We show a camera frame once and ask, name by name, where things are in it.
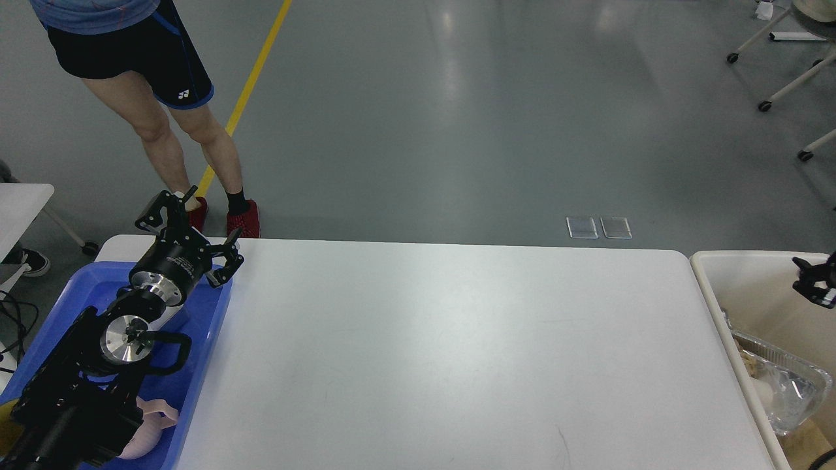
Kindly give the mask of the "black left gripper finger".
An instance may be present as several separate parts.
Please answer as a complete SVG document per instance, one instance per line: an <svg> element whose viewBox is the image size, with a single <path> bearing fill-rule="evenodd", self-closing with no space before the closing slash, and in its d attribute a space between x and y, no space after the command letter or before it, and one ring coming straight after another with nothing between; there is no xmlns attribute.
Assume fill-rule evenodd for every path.
<svg viewBox="0 0 836 470"><path fill-rule="evenodd" d="M163 190L153 197L146 208L135 219L135 227L140 231L163 235L166 229L183 234L191 229L185 203L197 193L197 185L192 185L186 193L171 193Z"/></svg>
<svg viewBox="0 0 836 470"><path fill-rule="evenodd" d="M212 268L206 273L206 279L212 288L226 285L243 265L244 257L239 253L238 239L243 233L242 227L234 229L223 243L210 244L205 247L205 254L211 261L223 258L224 264L220 268Z"/></svg>

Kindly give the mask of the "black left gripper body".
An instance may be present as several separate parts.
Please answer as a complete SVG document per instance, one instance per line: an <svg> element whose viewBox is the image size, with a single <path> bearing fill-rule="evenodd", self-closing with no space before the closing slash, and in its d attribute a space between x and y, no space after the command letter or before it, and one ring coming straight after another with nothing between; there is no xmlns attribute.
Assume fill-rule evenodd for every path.
<svg viewBox="0 0 836 470"><path fill-rule="evenodd" d="M129 272L129 285L154 292L166 306L182 306L212 267L209 246L194 227L164 228Z"/></svg>

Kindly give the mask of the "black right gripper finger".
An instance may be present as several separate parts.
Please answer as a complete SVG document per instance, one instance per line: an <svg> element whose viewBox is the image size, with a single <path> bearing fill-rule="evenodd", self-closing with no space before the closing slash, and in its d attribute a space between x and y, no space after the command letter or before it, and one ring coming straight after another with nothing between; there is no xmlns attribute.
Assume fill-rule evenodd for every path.
<svg viewBox="0 0 836 470"><path fill-rule="evenodd" d="M816 306L834 309L835 306L835 252L828 256L823 264L810 264L809 261L793 257L797 266L797 280L792 288Z"/></svg>

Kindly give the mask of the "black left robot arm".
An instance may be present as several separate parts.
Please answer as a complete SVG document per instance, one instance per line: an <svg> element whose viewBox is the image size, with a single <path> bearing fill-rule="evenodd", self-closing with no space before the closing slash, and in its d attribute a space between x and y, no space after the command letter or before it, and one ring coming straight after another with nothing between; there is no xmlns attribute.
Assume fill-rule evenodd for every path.
<svg viewBox="0 0 836 470"><path fill-rule="evenodd" d="M244 258L240 230L212 243L191 226L197 192L161 191L135 221L155 233L107 305L101 289L69 288L3 392L12 437L3 469L102 467L125 452L162 398L185 420L196 407L228 289ZM222 288L212 296L209 288Z"/></svg>

